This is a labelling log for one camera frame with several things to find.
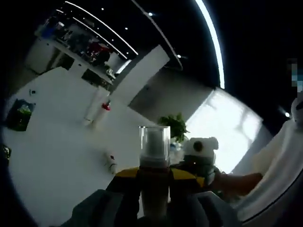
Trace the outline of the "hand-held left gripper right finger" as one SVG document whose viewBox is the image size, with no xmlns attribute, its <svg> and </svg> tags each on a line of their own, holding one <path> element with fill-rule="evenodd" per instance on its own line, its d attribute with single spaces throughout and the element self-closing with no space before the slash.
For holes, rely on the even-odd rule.
<svg viewBox="0 0 303 227">
<path fill-rule="evenodd" d="M 203 191 L 204 179 L 172 168 L 169 204 L 174 227 L 241 227 L 235 210 L 212 191 Z"/>
</svg>

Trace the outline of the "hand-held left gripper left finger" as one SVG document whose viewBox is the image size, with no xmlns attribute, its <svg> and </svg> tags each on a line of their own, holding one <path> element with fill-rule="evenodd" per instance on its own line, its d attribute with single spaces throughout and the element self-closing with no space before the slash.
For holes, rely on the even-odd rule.
<svg viewBox="0 0 303 227">
<path fill-rule="evenodd" d="M 115 174 L 106 189 L 99 189 L 72 210 L 62 227 L 136 227 L 139 212 L 139 168 Z"/>
</svg>

